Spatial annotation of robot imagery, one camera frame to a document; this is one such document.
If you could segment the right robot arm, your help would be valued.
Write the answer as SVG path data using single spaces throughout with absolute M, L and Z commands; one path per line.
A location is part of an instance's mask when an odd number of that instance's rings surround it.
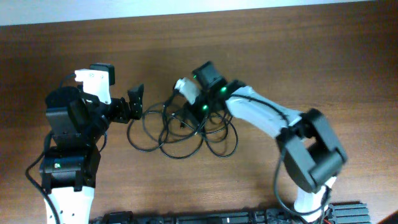
M 323 113 L 281 106 L 261 96 L 240 80 L 227 81 L 211 61 L 181 78 L 175 90 L 187 100 L 187 110 L 198 130 L 205 119 L 220 110 L 241 119 L 276 141 L 280 151 L 273 178 L 274 194 L 279 171 L 285 167 L 298 187 L 294 206 L 281 207 L 304 223 L 319 223 L 326 214 L 331 188 L 348 160 L 341 141 Z

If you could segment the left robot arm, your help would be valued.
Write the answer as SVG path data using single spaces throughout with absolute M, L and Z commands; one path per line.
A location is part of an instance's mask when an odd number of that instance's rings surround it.
M 51 131 L 40 165 L 47 223 L 88 223 L 101 159 L 97 146 L 111 123 L 127 124 L 142 117 L 144 85 L 113 98 L 115 68 L 94 63 L 75 70 L 78 86 L 61 85 L 45 99 Z

